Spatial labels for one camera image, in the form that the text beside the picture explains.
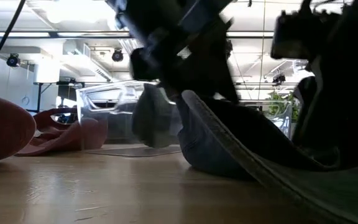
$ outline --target green leaves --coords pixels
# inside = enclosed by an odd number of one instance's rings
[[[270,94],[269,100],[277,101],[277,102],[271,103],[271,105],[269,106],[268,115],[276,116],[278,114],[284,113],[288,104],[284,101],[288,101],[288,102],[292,102],[292,122],[298,121],[300,105],[298,100],[293,97],[293,92],[290,92],[290,94],[285,98],[280,96],[277,92],[273,92]]]

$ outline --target air duct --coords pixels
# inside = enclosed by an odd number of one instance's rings
[[[115,79],[98,62],[91,58],[91,49],[77,40],[68,40],[63,44],[62,61],[79,71],[80,77],[101,77],[107,82]]]

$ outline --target black cable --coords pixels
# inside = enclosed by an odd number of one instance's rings
[[[2,37],[1,41],[0,41],[0,51],[2,49],[2,47],[5,44],[5,41],[7,39],[7,37],[9,36],[9,34],[11,33],[13,27],[15,26],[15,23],[17,21],[17,18],[19,17],[20,13],[22,12],[23,6],[24,6],[25,0],[21,0],[19,2],[19,5],[16,9],[15,14],[12,17],[11,23],[9,24],[9,26],[7,27],[4,36]]]

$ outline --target spotlight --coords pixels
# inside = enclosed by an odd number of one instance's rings
[[[6,64],[12,68],[20,67],[21,60],[19,59],[19,55],[11,54],[11,56],[9,56],[9,58],[6,60]]]
[[[124,59],[124,55],[122,54],[122,49],[114,49],[114,53],[112,54],[112,60],[115,62],[120,62]]]
[[[280,85],[283,82],[285,82],[284,74],[279,74],[276,77],[273,77],[273,83],[276,83],[276,85]]]

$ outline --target wire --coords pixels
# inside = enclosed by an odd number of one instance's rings
[[[240,65],[239,65],[239,62],[237,61],[237,57],[236,57],[236,55],[235,55],[234,52],[233,52],[233,57],[234,57],[234,60],[236,61],[237,69],[239,70],[241,79],[242,79],[242,81],[244,82],[244,85],[246,86],[246,90],[247,90],[249,99],[252,100],[251,94],[249,93],[249,90],[248,90],[248,87],[247,87],[246,80],[245,80],[244,77],[242,76],[241,69],[240,69]]]
[[[264,23],[263,23],[263,30],[266,29],[266,0],[264,3]],[[264,50],[265,49],[265,32],[263,32],[263,36],[262,36],[262,52],[261,52],[261,58],[260,58],[260,77],[259,77],[259,90],[258,90],[258,100],[260,97],[260,83],[262,82],[262,72],[263,72],[263,68],[264,68]]]
[[[2,37],[2,39],[1,39],[1,41],[0,41],[0,51],[1,51],[2,47],[4,46],[4,44],[5,44],[5,41],[6,41],[7,37],[8,37],[9,34],[11,33],[13,27],[15,26],[15,23],[16,23],[16,21],[17,21],[17,18],[19,17],[20,13],[22,12],[24,3],[25,3],[25,0],[21,0],[21,1],[19,2],[19,5],[18,5],[18,7],[17,7],[17,9],[16,9],[16,12],[15,12],[15,14],[14,14],[13,17],[12,17],[12,21],[11,21],[11,23],[9,24],[9,26],[7,27],[4,36]]]

